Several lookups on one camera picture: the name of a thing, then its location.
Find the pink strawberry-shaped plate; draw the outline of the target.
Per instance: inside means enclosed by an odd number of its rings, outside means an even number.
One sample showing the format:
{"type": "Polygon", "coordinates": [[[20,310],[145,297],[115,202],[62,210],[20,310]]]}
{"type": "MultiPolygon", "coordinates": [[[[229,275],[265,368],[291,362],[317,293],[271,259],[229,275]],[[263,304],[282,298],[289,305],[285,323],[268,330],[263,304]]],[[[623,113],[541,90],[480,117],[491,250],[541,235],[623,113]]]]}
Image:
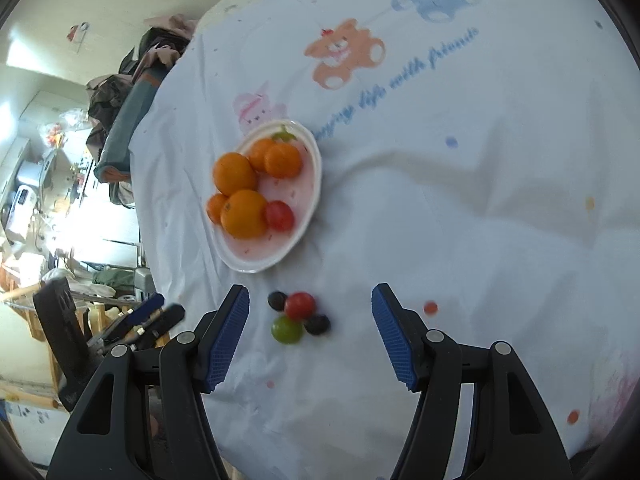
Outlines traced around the pink strawberry-shaped plate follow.
{"type": "Polygon", "coordinates": [[[293,179],[276,179],[265,172],[258,174],[258,193],[267,204],[282,200],[292,208],[295,226],[288,232],[277,232],[268,226],[267,232],[252,240],[237,240],[214,225],[214,245],[217,255],[232,270],[257,273],[281,261],[302,238],[316,210],[321,191],[322,162],[314,136],[308,129],[288,119],[276,119],[258,126],[241,141],[234,151],[246,157],[250,146],[262,138],[276,143],[294,145],[303,159],[303,169],[293,179]]]}

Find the large orange front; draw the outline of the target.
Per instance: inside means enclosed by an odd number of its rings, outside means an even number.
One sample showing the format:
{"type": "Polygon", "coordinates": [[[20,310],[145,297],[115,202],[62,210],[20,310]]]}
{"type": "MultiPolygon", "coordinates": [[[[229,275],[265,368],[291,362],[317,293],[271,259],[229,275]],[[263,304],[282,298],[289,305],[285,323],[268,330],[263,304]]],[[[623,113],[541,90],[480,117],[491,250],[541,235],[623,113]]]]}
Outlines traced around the large orange front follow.
{"type": "Polygon", "coordinates": [[[224,203],[220,222],[224,232],[237,240],[252,240],[267,232],[267,201],[254,190],[239,190],[224,203]]]}

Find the pile of clothes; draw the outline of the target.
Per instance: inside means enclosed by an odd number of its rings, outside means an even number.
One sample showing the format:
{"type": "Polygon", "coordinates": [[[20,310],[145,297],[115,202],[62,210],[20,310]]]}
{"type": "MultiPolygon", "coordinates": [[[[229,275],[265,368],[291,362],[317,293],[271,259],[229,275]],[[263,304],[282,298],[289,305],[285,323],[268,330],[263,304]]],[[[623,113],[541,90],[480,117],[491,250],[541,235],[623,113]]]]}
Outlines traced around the pile of clothes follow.
{"type": "Polygon", "coordinates": [[[192,40],[198,20],[171,14],[147,18],[144,24],[148,30],[140,44],[122,59],[118,72],[93,78],[86,84],[88,117],[93,124],[86,144],[95,162],[99,161],[107,136],[134,84],[154,65],[170,70],[192,40]]]}

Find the large orange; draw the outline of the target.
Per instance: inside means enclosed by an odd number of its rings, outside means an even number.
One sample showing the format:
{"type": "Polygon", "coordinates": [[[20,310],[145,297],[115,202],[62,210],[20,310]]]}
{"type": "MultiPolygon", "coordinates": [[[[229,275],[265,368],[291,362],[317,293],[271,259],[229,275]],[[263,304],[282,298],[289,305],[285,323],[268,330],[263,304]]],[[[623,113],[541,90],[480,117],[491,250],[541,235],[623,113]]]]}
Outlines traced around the large orange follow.
{"type": "Polygon", "coordinates": [[[267,201],[254,190],[239,190],[224,203],[220,222],[224,232],[237,240],[252,240],[267,232],[267,201]]]}
{"type": "Polygon", "coordinates": [[[226,153],[218,158],[213,168],[213,180],[217,190],[225,196],[258,189],[258,174],[250,161],[237,152],[226,153]]]}

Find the small mandarin by leaf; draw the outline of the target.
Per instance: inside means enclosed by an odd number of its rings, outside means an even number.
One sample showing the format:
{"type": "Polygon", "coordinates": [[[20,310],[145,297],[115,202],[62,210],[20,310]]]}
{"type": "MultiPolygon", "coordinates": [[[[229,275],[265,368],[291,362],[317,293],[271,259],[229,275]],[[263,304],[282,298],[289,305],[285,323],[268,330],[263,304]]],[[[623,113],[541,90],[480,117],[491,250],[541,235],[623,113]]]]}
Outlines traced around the small mandarin by leaf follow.
{"type": "Polygon", "coordinates": [[[250,166],[257,172],[265,172],[265,157],[276,141],[271,138],[262,138],[255,141],[248,150],[246,157],[250,166]]]}

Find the small mandarin orange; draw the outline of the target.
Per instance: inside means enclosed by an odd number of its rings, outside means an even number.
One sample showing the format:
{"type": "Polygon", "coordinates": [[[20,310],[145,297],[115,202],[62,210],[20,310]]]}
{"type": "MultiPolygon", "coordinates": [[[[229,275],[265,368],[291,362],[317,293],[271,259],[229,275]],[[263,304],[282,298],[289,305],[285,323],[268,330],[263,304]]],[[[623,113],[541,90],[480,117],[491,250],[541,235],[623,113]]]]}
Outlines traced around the small mandarin orange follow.
{"type": "Polygon", "coordinates": [[[207,217],[215,226],[221,225],[221,213],[227,200],[224,194],[216,193],[206,203],[207,217]]]}

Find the red cherry tomato in plate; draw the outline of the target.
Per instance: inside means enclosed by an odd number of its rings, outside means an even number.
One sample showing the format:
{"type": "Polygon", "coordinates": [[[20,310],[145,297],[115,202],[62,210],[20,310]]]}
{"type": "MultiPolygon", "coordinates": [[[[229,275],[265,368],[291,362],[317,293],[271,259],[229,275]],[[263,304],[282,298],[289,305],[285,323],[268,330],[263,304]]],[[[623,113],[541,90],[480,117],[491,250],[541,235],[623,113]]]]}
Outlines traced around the red cherry tomato in plate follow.
{"type": "Polygon", "coordinates": [[[295,216],[292,208],[282,200],[273,200],[265,208],[265,218],[273,231],[288,232],[295,226],[295,216]]]}

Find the large orange back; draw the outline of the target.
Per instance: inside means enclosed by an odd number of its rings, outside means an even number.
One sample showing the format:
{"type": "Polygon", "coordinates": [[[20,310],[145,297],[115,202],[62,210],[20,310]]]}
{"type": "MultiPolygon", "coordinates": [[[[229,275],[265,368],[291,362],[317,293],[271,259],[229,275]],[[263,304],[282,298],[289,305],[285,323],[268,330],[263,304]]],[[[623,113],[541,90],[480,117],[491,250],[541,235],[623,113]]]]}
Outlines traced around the large orange back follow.
{"type": "Polygon", "coordinates": [[[258,189],[258,174],[250,161],[237,152],[226,153],[218,158],[213,168],[213,180],[217,190],[225,196],[258,189]]]}

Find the medium mandarin orange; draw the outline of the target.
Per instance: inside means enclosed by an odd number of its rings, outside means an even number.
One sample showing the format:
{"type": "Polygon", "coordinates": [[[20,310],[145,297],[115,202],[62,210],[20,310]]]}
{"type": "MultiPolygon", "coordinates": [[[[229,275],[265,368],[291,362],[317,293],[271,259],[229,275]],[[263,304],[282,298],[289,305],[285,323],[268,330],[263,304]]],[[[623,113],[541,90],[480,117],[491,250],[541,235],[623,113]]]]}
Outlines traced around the medium mandarin orange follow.
{"type": "Polygon", "coordinates": [[[303,169],[302,155],[294,145],[275,143],[266,151],[264,167],[265,173],[270,177],[293,179],[303,169]]]}

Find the red cherry tomato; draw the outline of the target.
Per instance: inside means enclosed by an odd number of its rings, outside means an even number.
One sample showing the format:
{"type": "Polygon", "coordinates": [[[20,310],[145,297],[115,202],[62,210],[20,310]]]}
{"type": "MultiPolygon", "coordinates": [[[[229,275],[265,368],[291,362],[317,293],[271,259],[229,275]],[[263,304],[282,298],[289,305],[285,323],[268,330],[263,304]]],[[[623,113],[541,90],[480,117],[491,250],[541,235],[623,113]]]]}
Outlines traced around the red cherry tomato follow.
{"type": "Polygon", "coordinates": [[[284,313],[293,321],[305,321],[313,316],[316,310],[316,300],[308,292],[294,292],[285,300],[284,313]]]}
{"type": "Polygon", "coordinates": [[[295,226],[295,216],[292,208],[282,200],[273,200],[265,208],[265,218],[273,231],[288,232],[295,226]]]}

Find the white cartoon bed sheet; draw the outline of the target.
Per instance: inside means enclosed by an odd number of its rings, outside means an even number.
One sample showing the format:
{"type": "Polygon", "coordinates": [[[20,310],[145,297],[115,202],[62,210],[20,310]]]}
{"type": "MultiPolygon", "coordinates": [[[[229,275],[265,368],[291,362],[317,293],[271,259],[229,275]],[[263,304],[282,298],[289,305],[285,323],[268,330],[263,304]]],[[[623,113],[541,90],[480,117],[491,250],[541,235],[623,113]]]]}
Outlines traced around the white cartoon bed sheet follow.
{"type": "Polygon", "coordinates": [[[639,377],[639,70],[598,0],[260,0],[196,36],[130,143],[157,288],[185,328],[241,283],[250,317],[204,404],[250,479],[383,479],[416,406],[375,285],[464,344],[510,342],[568,454],[639,377]],[[259,99],[316,138],[319,206],[273,268],[215,252],[216,159],[259,99]],[[331,329],[280,344],[270,292],[331,329]]]}

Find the dark purple cherry tomato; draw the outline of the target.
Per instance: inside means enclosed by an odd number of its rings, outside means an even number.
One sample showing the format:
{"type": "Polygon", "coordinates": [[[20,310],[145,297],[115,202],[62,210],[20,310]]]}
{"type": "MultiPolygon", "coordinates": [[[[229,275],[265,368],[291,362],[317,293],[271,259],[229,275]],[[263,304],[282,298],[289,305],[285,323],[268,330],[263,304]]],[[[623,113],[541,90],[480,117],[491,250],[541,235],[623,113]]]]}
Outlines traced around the dark purple cherry tomato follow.
{"type": "Polygon", "coordinates": [[[325,314],[314,314],[306,319],[304,329],[312,336],[321,336],[331,329],[331,320],[325,314]]]}

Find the teal orange folded blanket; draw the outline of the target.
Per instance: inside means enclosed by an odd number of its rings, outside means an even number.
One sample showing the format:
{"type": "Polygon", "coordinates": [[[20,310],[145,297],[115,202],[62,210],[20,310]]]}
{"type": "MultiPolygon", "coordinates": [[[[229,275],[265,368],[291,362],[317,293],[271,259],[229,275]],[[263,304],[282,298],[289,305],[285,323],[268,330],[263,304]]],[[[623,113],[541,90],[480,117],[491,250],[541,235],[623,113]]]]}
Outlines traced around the teal orange folded blanket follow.
{"type": "Polygon", "coordinates": [[[129,143],[134,130],[149,111],[160,84],[169,73],[162,63],[156,63],[142,72],[115,117],[106,137],[94,175],[101,183],[130,180],[129,143]]]}

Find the green cherry tomato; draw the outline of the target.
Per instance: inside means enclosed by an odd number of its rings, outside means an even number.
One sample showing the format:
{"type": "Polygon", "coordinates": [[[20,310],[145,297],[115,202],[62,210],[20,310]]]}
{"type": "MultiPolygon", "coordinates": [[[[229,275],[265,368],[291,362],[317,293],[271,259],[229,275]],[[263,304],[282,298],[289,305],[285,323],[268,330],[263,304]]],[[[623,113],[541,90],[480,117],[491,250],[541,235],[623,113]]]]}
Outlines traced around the green cherry tomato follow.
{"type": "Polygon", "coordinates": [[[303,323],[286,315],[279,316],[271,324],[271,335],[280,344],[297,344],[303,334],[303,323]]]}

